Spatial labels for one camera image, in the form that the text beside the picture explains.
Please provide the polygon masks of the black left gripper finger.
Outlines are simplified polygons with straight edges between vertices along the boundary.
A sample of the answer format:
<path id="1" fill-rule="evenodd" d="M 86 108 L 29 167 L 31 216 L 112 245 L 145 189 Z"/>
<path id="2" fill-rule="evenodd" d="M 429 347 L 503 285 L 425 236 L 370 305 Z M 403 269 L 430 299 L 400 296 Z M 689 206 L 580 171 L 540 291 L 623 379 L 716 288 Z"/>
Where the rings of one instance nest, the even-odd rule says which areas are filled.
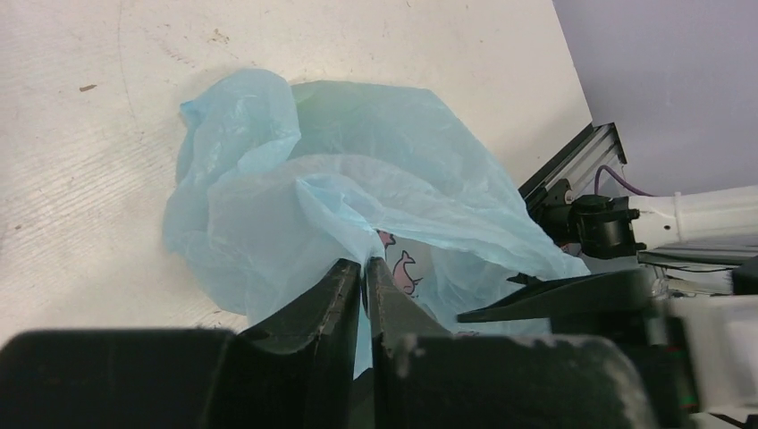
<path id="1" fill-rule="evenodd" d="M 344 428 L 361 269 L 244 332 L 47 330 L 1 351 L 4 428 Z"/>

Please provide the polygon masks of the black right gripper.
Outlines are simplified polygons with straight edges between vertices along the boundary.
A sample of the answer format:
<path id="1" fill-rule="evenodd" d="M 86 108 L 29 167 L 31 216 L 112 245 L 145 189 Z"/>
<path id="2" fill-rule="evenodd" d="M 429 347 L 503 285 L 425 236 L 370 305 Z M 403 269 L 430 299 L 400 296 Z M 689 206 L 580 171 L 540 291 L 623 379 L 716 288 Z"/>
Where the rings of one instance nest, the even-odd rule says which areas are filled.
<path id="1" fill-rule="evenodd" d="M 684 322 L 651 299 L 651 288 L 643 268 L 537 281 L 457 321 L 551 318 L 555 333 L 596 336 L 457 336 L 373 258 L 375 426 L 695 428 L 699 393 Z"/>

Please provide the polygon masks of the light blue plastic bag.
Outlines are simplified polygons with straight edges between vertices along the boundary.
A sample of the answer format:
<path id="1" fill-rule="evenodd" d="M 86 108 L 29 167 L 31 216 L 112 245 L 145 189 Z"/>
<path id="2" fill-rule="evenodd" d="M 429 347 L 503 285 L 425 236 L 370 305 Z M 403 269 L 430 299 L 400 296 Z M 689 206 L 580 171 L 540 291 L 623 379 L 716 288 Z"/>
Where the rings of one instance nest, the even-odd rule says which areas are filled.
<path id="1" fill-rule="evenodd" d="M 456 317 L 540 280 L 586 275 L 530 218 L 499 161 L 433 92 L 290 85 L 245 69 L 181 106 L 164 245 L 220 308 L 258 324 L 347 259 L 386 261 L 445 329 L 541 335 L 543 319 Z"/>

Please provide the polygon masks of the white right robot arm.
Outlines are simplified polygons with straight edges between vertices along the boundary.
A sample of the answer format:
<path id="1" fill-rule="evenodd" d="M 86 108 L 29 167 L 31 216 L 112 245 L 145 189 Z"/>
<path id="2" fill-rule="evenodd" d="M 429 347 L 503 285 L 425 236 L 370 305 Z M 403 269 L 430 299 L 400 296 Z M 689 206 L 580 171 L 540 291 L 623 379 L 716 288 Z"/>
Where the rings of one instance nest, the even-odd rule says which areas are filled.
<path id="1" fill-rule="evenodd" d="M 672 197 L 585 195 L 537 209 L 590 257 L 757 233 L 757 187 Z M 453 336 L 367 265 L 375 428 L 696 428 L 705 409 L 682 315 L 642 268 L 541 282 L 457 316 L 463 324 L 548 318 L 553 335 Z"/>

